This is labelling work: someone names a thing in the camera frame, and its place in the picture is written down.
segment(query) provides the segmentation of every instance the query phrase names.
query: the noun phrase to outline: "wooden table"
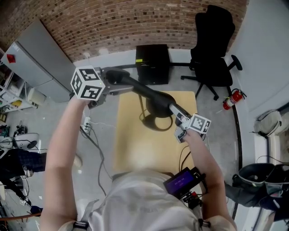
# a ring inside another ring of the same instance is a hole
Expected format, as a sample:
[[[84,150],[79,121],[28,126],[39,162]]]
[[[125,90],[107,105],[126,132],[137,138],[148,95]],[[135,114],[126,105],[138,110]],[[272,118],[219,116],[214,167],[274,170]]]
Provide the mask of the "wooden table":
[[[172,95],[177,104],[191,115],[197,113],[194,92],[165,91]],[[179,172],[181,150],[187,145],[179,143],[174,136],[176,125],[165,132],[154,131],[145,127],[140,118],[141,107],[139,96],[133,92],[120,96],[116,138],[114,143],[113,168],[116,173],[136,171],[141,169],[154,169],[159,172]],[[169,118],[157,118],[159,128],[170,125]],[[189,148],[182,153],[181,162],[188,154]],[[191,156],[187,158],[184,167],[193,168]]]

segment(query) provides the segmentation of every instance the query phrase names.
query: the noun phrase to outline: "purple screen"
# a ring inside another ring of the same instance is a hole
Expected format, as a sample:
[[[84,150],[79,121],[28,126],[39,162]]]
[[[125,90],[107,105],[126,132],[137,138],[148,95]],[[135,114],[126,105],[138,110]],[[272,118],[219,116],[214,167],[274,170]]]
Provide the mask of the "purple screen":
[[[180,176],[178,176],[176,179],[172,180],[167,184],[167,190],[169,193],[174,193],[181,187],[187,185],[193,180],[193,176],[190,174],[190,172],[186,171]]]

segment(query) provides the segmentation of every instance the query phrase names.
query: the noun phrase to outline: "gray cabinet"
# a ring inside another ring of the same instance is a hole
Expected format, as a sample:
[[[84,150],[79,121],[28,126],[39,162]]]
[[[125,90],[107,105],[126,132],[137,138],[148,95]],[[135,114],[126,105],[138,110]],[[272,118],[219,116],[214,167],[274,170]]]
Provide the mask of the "gray cabinet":
[[[7,54],[15,63],[9,63]],[[22,32],[1,61],[23,80],[56,102],[69,100],[75,66],[67,58],[40,20]]]

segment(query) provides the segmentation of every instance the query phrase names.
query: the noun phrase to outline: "power strip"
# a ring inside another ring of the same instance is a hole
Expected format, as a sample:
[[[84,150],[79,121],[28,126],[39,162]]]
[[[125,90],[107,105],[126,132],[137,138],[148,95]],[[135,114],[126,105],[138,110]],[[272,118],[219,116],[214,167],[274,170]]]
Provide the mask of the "power strip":
[[[88,127],[89,122],[90,122],[90,117],[85,117],[84,123],[83,123],[83,125],[81,125],[83,131],[84,131],[86,134],[89,133],[89,127]]]

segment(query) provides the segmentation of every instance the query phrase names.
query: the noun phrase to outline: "red fire extinguisher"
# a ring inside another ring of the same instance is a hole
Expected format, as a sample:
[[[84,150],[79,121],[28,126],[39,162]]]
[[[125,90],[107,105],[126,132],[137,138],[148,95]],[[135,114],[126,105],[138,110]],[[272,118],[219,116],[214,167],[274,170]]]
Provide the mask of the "red fire extinguisher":
[[[235,88],[232,90],[232,95],[228,97],[224,103],[223,103],[223,108],[225,110],[229,110],[232,106],[234,106],[238,101],[240,101],[242,98],[245,99],[247,97],[244,92],[241,90]]]

